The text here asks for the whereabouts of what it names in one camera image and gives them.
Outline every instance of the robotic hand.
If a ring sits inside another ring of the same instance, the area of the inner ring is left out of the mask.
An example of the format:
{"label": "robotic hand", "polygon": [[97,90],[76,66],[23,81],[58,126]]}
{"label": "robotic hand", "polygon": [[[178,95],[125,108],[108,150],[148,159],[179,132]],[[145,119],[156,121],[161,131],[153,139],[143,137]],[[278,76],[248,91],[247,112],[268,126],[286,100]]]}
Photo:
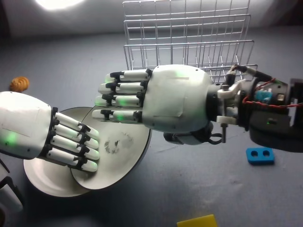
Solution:
{"label": "robotic hand", "polygon": [[[253,80],[235,82],[236,71]],[[226,141],[228,124],[244,127],[257,144],[292,152],[303,146],[303,80],[290,85],[245,66],[232,66],[224,83],[213,84],[201,69],[163,65],[152,70],[110,73],[99,86],[93,112],[99,121],[142,123],[177,144]],[[293,125],[289,108],[296,107]],[[211,121],[222,133],[212,134]],[[211,137],[221,137],[213,141]]]}
{"label": "robotic hand", "polygon": [[31,96],[0,92],[0,100],[2,153],[37,157],[82,171],[97,170],[98,131]]}

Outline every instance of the brown round object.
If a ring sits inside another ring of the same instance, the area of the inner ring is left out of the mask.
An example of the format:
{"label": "brown round object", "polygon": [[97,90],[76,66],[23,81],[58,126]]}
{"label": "brown round object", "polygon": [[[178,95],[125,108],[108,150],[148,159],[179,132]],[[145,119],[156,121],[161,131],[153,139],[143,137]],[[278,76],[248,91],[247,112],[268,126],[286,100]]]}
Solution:
{"label": "brown round object", "polygon": [[29,86],[29,80],[26,77],[16,77],[10,84],[10,90],[16,92],[22,92]]}

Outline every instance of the white plate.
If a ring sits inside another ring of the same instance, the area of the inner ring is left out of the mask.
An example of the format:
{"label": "white plate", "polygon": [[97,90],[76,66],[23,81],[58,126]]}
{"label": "white plate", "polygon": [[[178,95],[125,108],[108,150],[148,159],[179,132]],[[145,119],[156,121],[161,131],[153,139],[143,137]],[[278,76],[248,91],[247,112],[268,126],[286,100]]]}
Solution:
{"label": "white plate", "polygon": [[[61,113],[81,122],[91,107],[76,107]],[[42,159],[24,160],[23,166],[29,181],[40,191],[58,197],[71,197],[89,192],[72,177],[66,166],[56,165]]]}
{"label": "white plate", "polygon": [[142,160],[148,148],[152,131],[142,124],[99,122],[89,113],[83,123],[100,133],[98,170],[85,173],[71,172],[76,181],[87,189],[103,189],[125,177]]}

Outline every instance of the metal wire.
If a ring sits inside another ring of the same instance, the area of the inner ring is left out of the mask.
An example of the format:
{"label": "metal wire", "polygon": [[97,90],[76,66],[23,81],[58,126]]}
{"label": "metal wire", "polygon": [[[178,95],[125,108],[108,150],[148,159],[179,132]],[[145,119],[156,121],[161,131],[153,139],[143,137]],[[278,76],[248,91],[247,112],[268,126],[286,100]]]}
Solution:
{"label": "metal wire", "polygon": [[124,2],[128,70],[185,64],[208,71],[214,83],[224,81],[232,65],[249,63],[249,4],[250,0]]}

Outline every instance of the blue electronic component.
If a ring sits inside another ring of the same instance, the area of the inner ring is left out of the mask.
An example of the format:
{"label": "blue electronic component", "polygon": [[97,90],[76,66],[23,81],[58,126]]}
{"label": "blue electronic component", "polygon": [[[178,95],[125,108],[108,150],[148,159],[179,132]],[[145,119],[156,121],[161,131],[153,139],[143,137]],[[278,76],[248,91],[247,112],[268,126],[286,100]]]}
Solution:
{"label": "blue electronic component", "polygon": [[247,148],[246,156],[252,165],[270,165],[275,162],[272,148]]}
{"label": "blue electronic component", "polygon": [[255,92],[255,101],[268,103],[273,96],[271,91],[259,90]]}

